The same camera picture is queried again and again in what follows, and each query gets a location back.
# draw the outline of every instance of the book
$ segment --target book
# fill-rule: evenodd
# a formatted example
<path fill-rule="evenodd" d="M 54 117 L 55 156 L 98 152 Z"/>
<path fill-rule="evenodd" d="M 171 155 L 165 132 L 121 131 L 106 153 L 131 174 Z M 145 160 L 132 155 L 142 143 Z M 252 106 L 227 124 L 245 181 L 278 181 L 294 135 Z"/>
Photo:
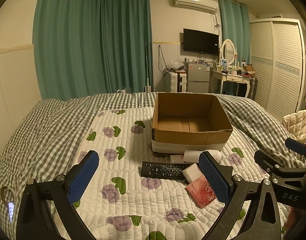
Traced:
<path fill-rule="evenodd" d="M 215 193 L 204 175 L 201 175 L 199 178 L 187 185 L 186 190 L 190 193 L 200 208 L 205 208 L 209 203 L 216 199 Z"/>

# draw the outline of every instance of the phone screen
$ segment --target phone screen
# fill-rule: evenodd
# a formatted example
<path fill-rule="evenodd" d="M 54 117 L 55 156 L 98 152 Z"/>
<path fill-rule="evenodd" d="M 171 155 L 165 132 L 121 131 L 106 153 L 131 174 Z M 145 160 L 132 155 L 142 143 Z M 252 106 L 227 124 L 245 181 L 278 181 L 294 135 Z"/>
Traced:
<path fill-rule="evenodd" d="M 9 202 L 9 216 L 10 216 L 11 223 L 12 223 L 12 217 L 13 217 L 13 209 L 14 209 L 14 202 Z"/>

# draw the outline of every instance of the air conditioner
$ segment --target air conditioner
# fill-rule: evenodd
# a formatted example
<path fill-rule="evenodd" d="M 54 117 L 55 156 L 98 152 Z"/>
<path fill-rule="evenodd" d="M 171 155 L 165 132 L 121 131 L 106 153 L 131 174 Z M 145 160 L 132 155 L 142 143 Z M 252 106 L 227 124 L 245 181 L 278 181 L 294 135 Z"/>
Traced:
<path fill-rule="evenodd" d="M 175 7 L 188 8 L 203 12 L 216 13 L 219 4 L 213 0 L 173 0 Z"/>

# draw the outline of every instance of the drawer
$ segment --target drawer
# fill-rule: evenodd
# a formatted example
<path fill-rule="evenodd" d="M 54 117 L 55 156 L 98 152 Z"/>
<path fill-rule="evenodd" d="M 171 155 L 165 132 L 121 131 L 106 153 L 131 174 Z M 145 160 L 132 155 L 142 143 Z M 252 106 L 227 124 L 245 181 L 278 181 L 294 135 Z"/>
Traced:
<path fill-rule="evenodd" d="M 248 83 L 248 81 L 249 81 L 249 78 L 243 78 L 243 77 L 238 78 L 238 82 L 240 83 Z"/>
<path fill-rule="evenodd" d="M 227 76 L 226 77 L 226 81 L 233 81 L 233 82 L 238 82 L 238 77 L 234 77 L 234 76 Z"/>

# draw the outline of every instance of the louvered wardrobe door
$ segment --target louvered wardrobe door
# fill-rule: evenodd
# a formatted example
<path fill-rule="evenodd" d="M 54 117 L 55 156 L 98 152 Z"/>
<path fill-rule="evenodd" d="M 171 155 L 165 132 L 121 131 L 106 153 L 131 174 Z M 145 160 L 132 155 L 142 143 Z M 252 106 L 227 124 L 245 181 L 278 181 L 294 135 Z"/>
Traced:
<path fill-rule="evenodd" d="M 301 88 L 303 53 L 297 23 L 273 22 L 275 68 L 267 112 L 281 121 L 294 113 Z"/>
<path fill-rule="evenodd" d="M 270 22 L 251 24 L 251 63 L 258 79 L 255 101 L 266 109 L 273 69 L 273 37 Z"/>

